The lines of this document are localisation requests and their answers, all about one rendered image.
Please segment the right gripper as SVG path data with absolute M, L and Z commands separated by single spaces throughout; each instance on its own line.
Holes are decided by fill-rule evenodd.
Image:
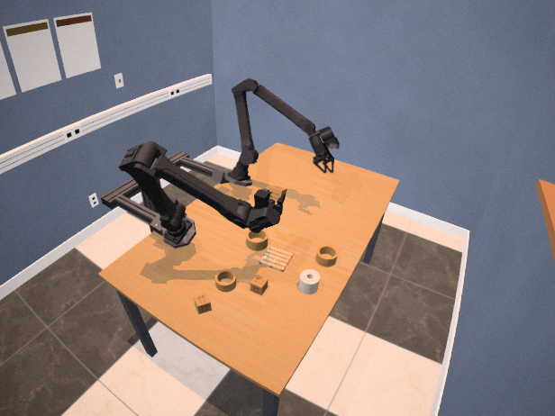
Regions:
M 275 200 L 269 198 L 269 203 L 275 204 L 275 209 L 278 211 L 279 215 L 281 215 L 282 212 L 283 212 L 282 197 L 283 197 L 283 202 L 284 202 L 285 196 L 286 196 L 286 195 L 283 194 L 281 197 L 279 197 L 279 198 L 277 199 L 277 204 L 275 204 Z

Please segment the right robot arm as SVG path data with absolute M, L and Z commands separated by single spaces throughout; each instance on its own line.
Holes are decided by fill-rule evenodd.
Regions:
M 169 198 L 174 203 L 168 199 L 154 174 L 213 207 L 226 220 L 243 229 L 249 228 L 252 232 L 260 233 L 261 230 L 280 222 L 275 205 L 269 203 L 271 192 L 268 189 L 259 189 L 254 195 L 256 206 L 251 206 L 250 203 L 224 194 L 188 173 L 170 161 L 165 156 L 166 152 L 167 150 L 159 144 L 149 140 L 128 149 L 125 159 L 118 167 L 132 176 L 156 206 L 160 215 L 160 225 L 166 229 L 163 233 L 166 239 L 179 244 L 193 223 L 186 219 L 186 207 L 182 203 L 175 198 Z M 157 160 L 151 167 L 155 158 Z

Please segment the small wooden pallet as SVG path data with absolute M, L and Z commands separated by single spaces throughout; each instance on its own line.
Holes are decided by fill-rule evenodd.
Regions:
M 285 251 L 283 249 L 278 249 L 278 248 L 269 246 L 268 250 L 259 261 L 259 264 L 284 272 L 291 257 L 294 256 L 293 254 L 294 253 Z

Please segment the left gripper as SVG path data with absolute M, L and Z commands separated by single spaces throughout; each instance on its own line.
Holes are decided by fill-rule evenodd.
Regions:
M 318 144 L 319 144 L 319 143 L 318 143 Z M 316 145 L 318 145 L 318 144 L 316 144 Z M 316 145 L 313 146 L 313 150 L 314 150 L 314 153 L 315 153 L 315 156 L 313 157 L 313 163 L 314 163 L 318 168 L 320 168 L 320 169 L 324 172 L 324 174 L 327 173 L 327 169 L 328 169 L 331 173 L 333 173 L 334 157 L 333 157 L 332 154 L 329 153 L 329 152 L 322 152 L 322 153 L 319 154 L 318 151 L 317 151 L 317 149 L 316 149 L 316 147 L 315 147 Z M 317 155 L 317 156 L 316 156 L 316 155 Z M 322 164 L 324 165 L 324 169 L 322 169 L 322 168 L 318 165 L 318 163 L 320 163 L 320 162 L 322 162 L 322 161 L 323 161 Z M 327 166 L 327 163 L 329 163 L 329 162 L 332 162 L 332 169 L 329 169 L 329 167 Z

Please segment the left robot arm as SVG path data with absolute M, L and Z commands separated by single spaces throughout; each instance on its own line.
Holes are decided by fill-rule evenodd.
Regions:
M 244 91 L 244 89 L 248 89 L 248 90 Z M 249 165 L 257 163 L 258 162 L 257 160 L 259 158 L 259 153 L 254 149 L 254 144 L 251 137 L 250 118 L 249 118 L 247 99 L 246 99 L 246 92 L 248 91 L 254 91 L 252 92 L 254 95 L 258 96 L 263 101 L 270 104 L 273 108 L 275 108 L 277 111 L 282 113 L 284 116 L 287 117 L 287 119 L 289 119 L 296 126 L 298 126 L 302 131 L 307 133 L 308 136 L 310 136 L 309 140 L 312 147 L 320 143 L 315 146 L 319 154 L 322 152 L 330 153 L 328 148 L 330 149 L 339 148 L 340 143 L 338 142 L 338 139 L 334 137 L 331 127 L 328 126 L 329 128 L 326 127 L 326 128 L 320 129 L 319 132 L 315 131 L 315 125 L 312 125 L 311 121 L 306 119 L 302 114 L 300 114 L 291 106 L 289 106 L 281 99 L 279 99 L 277 96 L 272 94 L 270 91 L 268 91 L 268 89 L 258 84 L 256 80 L 248 78 L 246 80 L 243 80 L 237 86 L 232 88 L 232 93 L 236 103 L 236 110 L 237 110 L 237 116 L 238 116 L 238 122 L 239 122 L 240 134 L 241 134 L 242 153 L 240 154 L 240 157 L 238 162 L 236 163 L 236 166 L 233 167 L 234 171 L 232 170 L 232 172 L 228 172 L 227 176 L 237 181 L 250 180 L 250 176 L 248 176 Z M 321 143 L 322 141 L 324 142 Z

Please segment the grey cylinder with pale top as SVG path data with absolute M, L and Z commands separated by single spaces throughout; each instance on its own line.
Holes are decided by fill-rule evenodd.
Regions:
M 306 269 L 300 274 L 299 290 L 303 294 L 315 294 L 318 290 L 320 275 L 312 269 Z

